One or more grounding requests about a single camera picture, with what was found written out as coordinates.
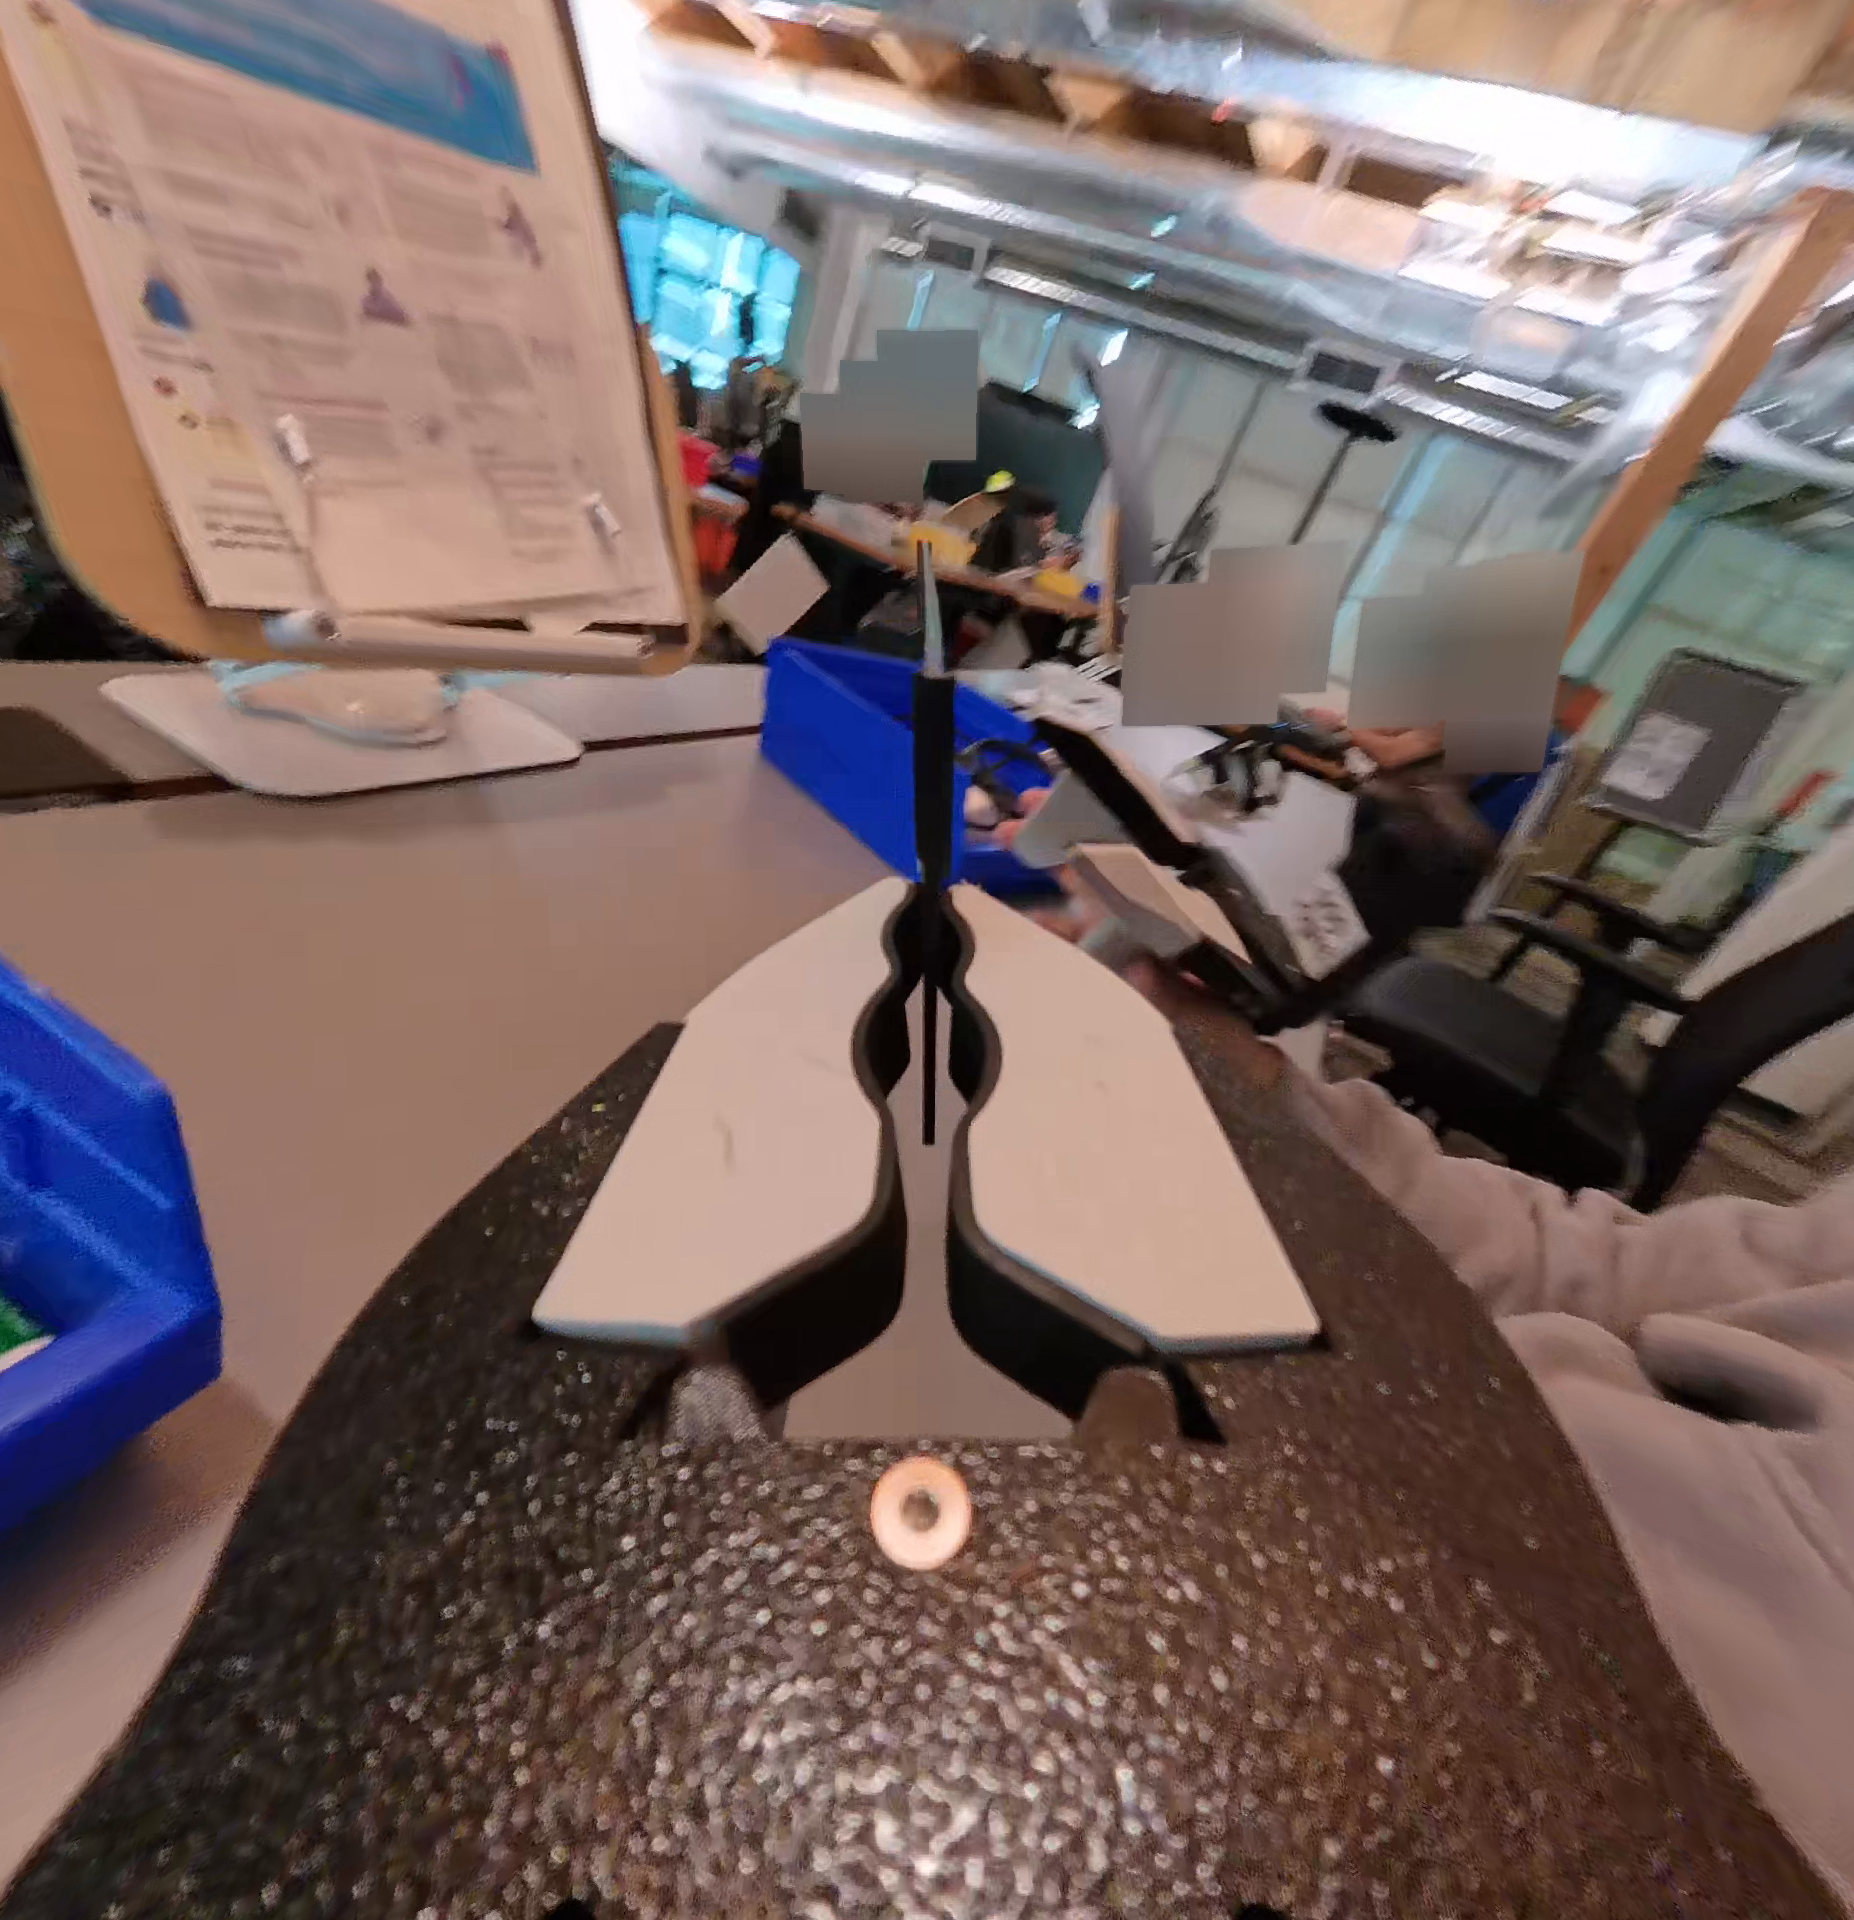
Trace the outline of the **black office chair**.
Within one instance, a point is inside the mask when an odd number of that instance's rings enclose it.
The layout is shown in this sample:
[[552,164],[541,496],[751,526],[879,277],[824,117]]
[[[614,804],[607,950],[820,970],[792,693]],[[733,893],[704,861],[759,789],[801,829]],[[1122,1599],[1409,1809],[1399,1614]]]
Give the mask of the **black office chair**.
[[1854,909],[1689,1000],[1631,947],[1699,957],[1695,929],[1655,922],[1570,877],[1544,883],[1589,909],[1598,934],[1508,908],[1492,922],[1570,963],[1578,994],[1561,1016],[1518,998],[1504,975],[1412,954],[1375,973],[1339,1022],[1386,1053],[1379,1084],[1438,1135],[1473,1138],[1545,1185],[1611,1192],[1655,1211],[1759,1070],[1854,1020]]

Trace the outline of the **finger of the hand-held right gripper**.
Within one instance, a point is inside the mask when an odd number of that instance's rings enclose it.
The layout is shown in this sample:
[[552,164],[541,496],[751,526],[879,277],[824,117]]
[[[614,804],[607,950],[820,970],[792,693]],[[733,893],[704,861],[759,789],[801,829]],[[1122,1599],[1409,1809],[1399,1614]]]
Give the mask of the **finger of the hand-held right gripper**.
[[1207,947],[1247,963],[1247,947],[1222,908],[1127,843],[1078,846],[1073,880],[1088,916],[1083,947],[1113,970],[1137,957],[1186,963]]
[[1040,804],[1012,824],[1011,853],[1023,865],[1058,872],[1088,846],[1131,846],[1179,877],[1200,865],[1202,816],[1172,776],[1211,748],[1211,731],[1035,719],[1035,739],[1058,762],[1058,778],[1040,792]]

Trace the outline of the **person's grey sweatshirt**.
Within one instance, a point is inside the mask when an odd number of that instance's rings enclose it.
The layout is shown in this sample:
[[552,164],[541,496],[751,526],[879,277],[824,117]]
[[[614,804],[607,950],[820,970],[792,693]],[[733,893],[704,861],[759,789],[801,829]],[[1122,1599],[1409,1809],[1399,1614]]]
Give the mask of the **person's grey sweatshirt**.
[[1854,1174],[1566,1203],[1473,1282],[1710,1731],[1854,1915]]

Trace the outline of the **black cable tie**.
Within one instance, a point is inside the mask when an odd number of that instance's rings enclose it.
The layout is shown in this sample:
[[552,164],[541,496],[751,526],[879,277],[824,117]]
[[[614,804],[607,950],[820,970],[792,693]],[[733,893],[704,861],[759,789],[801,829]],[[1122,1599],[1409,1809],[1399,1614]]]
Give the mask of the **black cable tie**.
[[923,611],[923,665],[913,684],[913,836],[917,836],[917,943],[923,984],[923,1145],[938,1140],[942,1081],[942,984],[945,984],[945,893],[958,838],[958,687],[948,672],[948,638],[935,548],[913,541]]

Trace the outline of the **grey notice board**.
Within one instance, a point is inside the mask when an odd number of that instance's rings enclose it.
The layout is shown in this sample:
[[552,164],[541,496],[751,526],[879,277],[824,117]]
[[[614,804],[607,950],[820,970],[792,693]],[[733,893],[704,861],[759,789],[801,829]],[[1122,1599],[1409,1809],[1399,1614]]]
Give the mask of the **grey notice board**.
[[1749,816],[1804,700],[1803,681],[1678,648],[1616,731],[1585,804],[1626,829],[1716,846]]

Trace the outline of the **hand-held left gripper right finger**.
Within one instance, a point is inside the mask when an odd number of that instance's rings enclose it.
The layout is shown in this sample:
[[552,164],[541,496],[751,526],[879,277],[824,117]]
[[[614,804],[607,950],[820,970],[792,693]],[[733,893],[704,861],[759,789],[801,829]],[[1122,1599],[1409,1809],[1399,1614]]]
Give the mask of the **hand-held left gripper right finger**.
[[973,886],[945,898],[948,1304],[965,1347],[1083,1417],[1142,1368],[1202,1424],[1191,1368],[1316,1347],[1313,1306],[1172,1022]]

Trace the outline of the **blue plastic bin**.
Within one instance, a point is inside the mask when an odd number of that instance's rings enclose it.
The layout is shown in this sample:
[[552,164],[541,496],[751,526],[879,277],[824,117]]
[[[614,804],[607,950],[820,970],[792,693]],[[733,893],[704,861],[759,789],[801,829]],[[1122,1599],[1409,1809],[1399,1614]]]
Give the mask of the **blue plastic bin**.
[[220,1375],[171,1090],[0,957],[0,1541]]
[[[900,658],[781,637],[766,648],[761,753],[892,872],[917,880],[913,684]],[[1035,726],[960,684],[954,808],[970,792],[1023,798],[1053,769]]]

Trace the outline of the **white board panel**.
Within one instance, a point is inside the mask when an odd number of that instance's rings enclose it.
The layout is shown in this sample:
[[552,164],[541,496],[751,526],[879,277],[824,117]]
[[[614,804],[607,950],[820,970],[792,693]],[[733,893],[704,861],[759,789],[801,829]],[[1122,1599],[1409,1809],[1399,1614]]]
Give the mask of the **white board panel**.
[[748,658],[763,658],[784,637],[796,637],[830,591],[830,580],[815,564],[796,531],[785,531],[748,564],[713,603],[713,613]]

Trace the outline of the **black floor lamp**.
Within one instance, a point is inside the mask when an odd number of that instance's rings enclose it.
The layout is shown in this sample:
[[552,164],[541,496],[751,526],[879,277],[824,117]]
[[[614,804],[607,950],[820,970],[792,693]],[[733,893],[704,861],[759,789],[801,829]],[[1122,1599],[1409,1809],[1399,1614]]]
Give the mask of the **black floor lamp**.
[[1323,478],[1316,480],[1292,535],[1286,547],[1304,547],[1316,526],[1316,521],[1323,517],[1338,480],[1345,478],[1345,467],[1351,461],[1351,454],[1358,447],[1397,447],[1399,431],[1385,418],[1375,415],[1362,405],[1352,402],[1339,402],[1339,399],[1323,399],[1316,402],[1316,415],[1319,420],[1334,434],[1338,447],[1323,472]]

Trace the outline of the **wooden post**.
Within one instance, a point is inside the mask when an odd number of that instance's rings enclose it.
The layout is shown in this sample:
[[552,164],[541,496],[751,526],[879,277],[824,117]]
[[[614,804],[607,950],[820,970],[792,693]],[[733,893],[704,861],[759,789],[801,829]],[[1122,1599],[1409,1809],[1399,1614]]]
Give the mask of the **wooden post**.
[[1854,250],[1854,189],[1807,187],[1759,238],[1732,298],[1683,378],[1643,382],[1650,418],[1623,434],[1621,459],[1589,517],[1566,625],[1570,648],[1635,551],[1652,539],[1703,464],[1713,431],[1775,358],[1782,333]]

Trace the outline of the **grey desk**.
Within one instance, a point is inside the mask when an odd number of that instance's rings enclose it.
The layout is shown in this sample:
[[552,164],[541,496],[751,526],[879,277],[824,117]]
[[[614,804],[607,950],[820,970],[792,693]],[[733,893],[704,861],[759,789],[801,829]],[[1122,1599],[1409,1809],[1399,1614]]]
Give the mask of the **grey desk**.
[[411,1245],[651,1022],[885,877],[738,737],[0,816],[0,954],[171,1087],[224,1375],[0,1565],[0,1781],[84,1769]]

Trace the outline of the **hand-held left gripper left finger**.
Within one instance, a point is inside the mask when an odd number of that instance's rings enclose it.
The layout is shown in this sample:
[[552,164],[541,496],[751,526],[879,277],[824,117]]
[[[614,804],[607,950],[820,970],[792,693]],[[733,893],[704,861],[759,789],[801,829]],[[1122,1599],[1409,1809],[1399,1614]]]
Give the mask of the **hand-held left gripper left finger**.
[[913,886],[889,877],[698,1000],[529,1309],[541,1331],[722,1362],[785,1407],[892,1328],[910,941]]

